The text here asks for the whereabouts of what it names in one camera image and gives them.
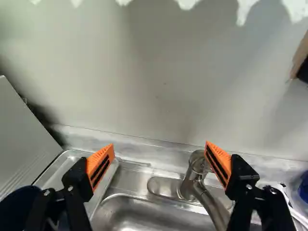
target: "white wall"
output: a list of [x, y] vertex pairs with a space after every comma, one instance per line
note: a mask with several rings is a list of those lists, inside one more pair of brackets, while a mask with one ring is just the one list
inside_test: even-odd
[[308, 20], [277, 0], [0, 0], [0, 65], [56, 123], [308, 160], [308, 90], [287, 82]]

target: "sink basin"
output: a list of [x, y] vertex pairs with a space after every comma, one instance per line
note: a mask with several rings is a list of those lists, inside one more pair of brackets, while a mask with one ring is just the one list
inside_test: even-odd
[[208, 215], [121, 194], [105, 199], [91, 224], [94, 231], [215, 231]]

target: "dark object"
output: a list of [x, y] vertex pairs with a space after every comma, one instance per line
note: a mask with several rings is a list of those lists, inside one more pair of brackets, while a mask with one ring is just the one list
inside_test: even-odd
[[63, 175], [64, 188], [60, 191], [49, 188], [39, 193], [26, 221], [25, 231], [51, 231], [64, 212], [71, 231], [92, 231], [83, 205], [93, 196], [86, 164], [87, 159], [82, 157]]
[[308, 83], [308, 56], [303, 61], [302, 65], [300, 66], [296, 76], [304, 81], [305, 83]]
[[283, 194], [270, 186], [256, 187], [258, 173], [239, 155], [231, 156], [231, 177], [226, 195], [235, 200], [227, 231], [248, 231], [253, 210], [261, 218], [263, 231], [296, 231]]
[[40, 193], [36, 186], [25, 186], [7, 195], [0, 202], [0, 229], [24, 230], [32, 204]]
[[298, 194], [308, 204], [308, 171], [301, 176], [302, 182], [298, 187]]

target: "faucet spout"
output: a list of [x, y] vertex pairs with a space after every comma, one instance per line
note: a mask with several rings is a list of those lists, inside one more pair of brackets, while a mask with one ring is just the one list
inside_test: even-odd
[[189, 167], [180, 185], [179, 194], [186, 200], [196, 198], [207, 210], [216, 230], [225, 231], [230, 220], [230, 214], [221, 201], [214, 197], [203, 184], [208, 172], [211, 172], [211, 169], [205, 160], [204, 151], [194, 151], [189, 159]]

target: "gray cabinet door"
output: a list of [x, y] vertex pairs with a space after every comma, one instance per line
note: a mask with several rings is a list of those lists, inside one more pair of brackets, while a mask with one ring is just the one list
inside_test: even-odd
[[0, 200], [29, 185], [62, 148], [0, 76]]

